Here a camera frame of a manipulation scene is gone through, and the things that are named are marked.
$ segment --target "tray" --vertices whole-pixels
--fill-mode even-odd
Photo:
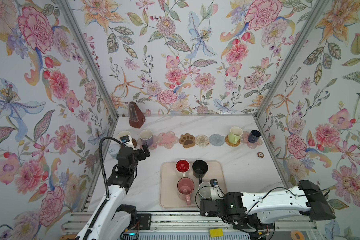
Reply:
[[[203,182],[209,182],[211,179],[217,179],[221,190],[224,193],[227,193],[227,188],[225,185],[225,179],[221,163],[218,161],[205,161],[208,164],[208,171],[203,177]],[[177,208],[177,207],[196,207],[195,203],[195,194],[198,191],[199,180],[192,174],[192,164],[193,162],[189,161],[191,165],[190,171],[187,173],[187,177],[193,180],[195,184],[195,189],[191,194],[191,205],[187,205],[187,202],[181,200],[177,195],[177,182],[180,178],[176,175],[176,162],[164,162],[161,166],[160,173],[160,206],[163,208]],[[196,197],[197,204],[200,202],[199,196]]]

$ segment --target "white marble tabletop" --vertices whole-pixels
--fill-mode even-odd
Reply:
[[[258,129],[252,116],[146,116],[146,122],[140,129],[129,126],[128,117],[120,117],[114,137],[119,132],[127,130],[137,140],[139,133],[144,129],[151,130],[154,135],[173,131],[177,137],[185,133],[195,137],[199,134],[208,137],[212,134],[225,136],[232,126],[241,127],[248,132]],[[196,207],[164,209],[160,206],[161,165],[164,162],[176,162],[179,159],[221,162],[229,192],[266,192],[274,187],[283,186],[264,143],[256,149],[250,149],[243,143],[238,147],[230,147],[227,144],[216,147],[210,144],[207,147],[196,145],[185,149],[180,143],[176,143],[171,149],[158,146],[157,149],[150,150],[150,152],[150,157],[139,162],[137,178],[122,203],[134,205],[138,211],[197,210]],[[264,153],[264,157],[259,158],[258,152]],[[107,178],[115,164],[117,164],[117,160],[107,153],[104,160]],[[89,212],[96,209],[104,192],[104,182],[100,175],[88,208]]]

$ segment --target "pink flower-shaped coaster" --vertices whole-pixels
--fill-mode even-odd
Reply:
[[[241,142],[246,144],[249,148],[255,149],[257,146],[260,146],[261,144],[263,144],[263,141],[261,139],[259,139],[257,142],[255,143],[250,143],[248,142],[248,136],[250,135],[249,132],[247,131],[243,131],[243,135],[241,136]]]
[[[179,142],[179,138],[175,136],[175,133],[169,131],[167,133],[162,132],[158,135],[158,142],[159,146],[164,146],[165,148],[172,148],[175,143]]]
[[[150,150],[156,149],[157,148],[157,142],[158,142],[158,136],[154,135],[154,143],[151,146],[149,146],[148,149],[150,149]],[[141,141],[140,138],[137,140],[137,145],[139,145],[140,148],[142,148],[141,146],[143,145],[143,142]]]

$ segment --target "pink mug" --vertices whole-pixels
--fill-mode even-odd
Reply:
[[[189,177],[183,177],[177,182],[177,194],[180,199],[187,201],[187,205],[191,205],[191,193],[195,189],[195,184]]]

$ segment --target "wall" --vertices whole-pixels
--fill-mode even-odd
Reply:
[[[327,5],[307,41],[260,123],[291,185],[330,189],[323,236],[360,240],[360,0]]]
[[[119,113],[258,108],[315,1],[70,1]]]
[[[0,239],[58,239],[112,116],[52,1],[0,1]]]

